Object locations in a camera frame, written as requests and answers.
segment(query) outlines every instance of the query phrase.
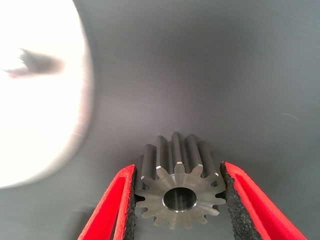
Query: center hole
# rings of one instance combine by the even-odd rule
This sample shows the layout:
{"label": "center hole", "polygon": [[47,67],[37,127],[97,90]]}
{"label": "center hole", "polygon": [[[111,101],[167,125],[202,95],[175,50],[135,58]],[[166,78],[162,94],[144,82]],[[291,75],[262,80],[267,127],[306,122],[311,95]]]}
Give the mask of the center hole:
{"label": "center hole", "polygon": [[188,210],[195,205],[196,201],[196,194],[186,187],[173,188],[167,191],[163,197],[164,205],[173,211]]}

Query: red rubber pad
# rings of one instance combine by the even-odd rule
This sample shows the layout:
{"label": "red rubber pad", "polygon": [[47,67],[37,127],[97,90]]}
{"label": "red rubber pad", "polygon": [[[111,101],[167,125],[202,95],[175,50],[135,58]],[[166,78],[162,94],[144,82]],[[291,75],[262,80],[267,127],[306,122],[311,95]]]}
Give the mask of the red rubber pad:
{"label": "red rubber pad", "polygon": [[234,179],[234,188],[249,212],[255,229],[263,240],[306,240],[241,168],[227,162],[224,164]]}
{"label": "red rubber pad", "polygon": [[135,165],[130,165],[116,174],[78,240],[110,239],[116,218],[113,239],[124,239],[130,198],[134,194],[132,186],[134,186],[135,172]]}

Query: spur gear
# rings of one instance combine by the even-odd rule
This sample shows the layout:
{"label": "spur gear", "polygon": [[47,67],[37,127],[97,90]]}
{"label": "spur gear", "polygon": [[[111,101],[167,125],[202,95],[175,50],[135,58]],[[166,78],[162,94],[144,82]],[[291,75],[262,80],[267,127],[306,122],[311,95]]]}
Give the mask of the spur gear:
{"label": "spur gear", "polygon": [[143,208],[143,218],[154,217],[156,226],[206,224],[206,215],[218,215],[217,205],[226,203],[216,197],[225,189],[209,146],[193,134],[181,140],[174,132],[171,141],[158,136],[157,146],[147,144],[139,158],[135,194],[144,200],[136,206]]}

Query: gray background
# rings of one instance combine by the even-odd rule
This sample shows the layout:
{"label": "gray background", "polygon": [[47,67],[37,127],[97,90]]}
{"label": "gray background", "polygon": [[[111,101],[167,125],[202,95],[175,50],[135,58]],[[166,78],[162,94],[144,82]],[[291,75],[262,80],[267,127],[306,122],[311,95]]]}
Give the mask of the gray background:
{"label": "gray background", "polygon": [[[157,135],[194,133],[243,168],[308,239],[320,239],[318,0],[75,0],[95,74],[88,135],[39,182],[0,190],[0,239],[73,239],[116,172]],[[225,207],[136,239],[232,240]]]}

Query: metal gear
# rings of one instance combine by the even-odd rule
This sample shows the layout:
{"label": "metal gear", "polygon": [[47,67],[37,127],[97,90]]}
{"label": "metal gear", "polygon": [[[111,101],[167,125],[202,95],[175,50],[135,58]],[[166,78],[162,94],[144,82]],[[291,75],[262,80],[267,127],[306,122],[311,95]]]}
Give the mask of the metal gear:
{"label": "metal gear", "polygon": [[206,224],[206,215],[218,215],[217,205],[226,203],[216,197],[225,189],[208,145],[193,134],[181,140],[174,132],[171,141],[158,136],[157,147],[147,144],[139,158],[135,194],[144,200],[136,206],[144,208],[143,218],[154,217],[156,226]]}

